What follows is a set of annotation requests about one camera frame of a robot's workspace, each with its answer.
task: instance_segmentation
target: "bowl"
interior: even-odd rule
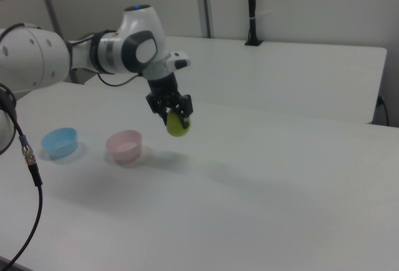
[[[61,158],[77,149],[77,132],[73,128],[60,128],[43,137],[42,147],[52,158]]]
[[[132,161],[142,152],[142,135],[135,130],[118,132],[108,138],[105,148],[116,162]]]

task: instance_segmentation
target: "cable connector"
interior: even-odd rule
[[[33,165],[36,164],[36,157],[33,153],[33,149],[30,145],[22,147],[22,153],[25,157],[26,164]]]

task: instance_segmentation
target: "pink bowl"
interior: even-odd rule
[[[129,162],[142,152],[142,135],[134,130],[118,132],[108,138],[105,148],[115,161]]]

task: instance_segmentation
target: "green ball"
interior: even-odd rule
[[[166,130],[174,137],[181,137],[185,135],[191,127],[191,120],[188,119],[189,126],[187,129],[183,128],[180,122],[180,116],[174,111],[169,111],[168,118],[166,119]]]

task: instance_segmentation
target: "white table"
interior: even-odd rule
[[[198,102],[369,123],[387,51],[341,45],[167,37],[170,50],[188,53],[192,66],[177,71],[181,93]],[[104,75],[121,83],[132,75]],[[97,77],[86,85],[105,87]],[[144,79],[120,88],[142,95]]]
[[[399,266],[399,131],[194,102],[168,136],[145,96],[60,83],[17,106],[39,158],[44,209],[18,261],[33,270],[351,270]],[[72,126],[78,150],[41,138]],[[143,135],[116,165],[105,140]],[[37,191],[17,141],[0,158],[0,255],[25,241]]]

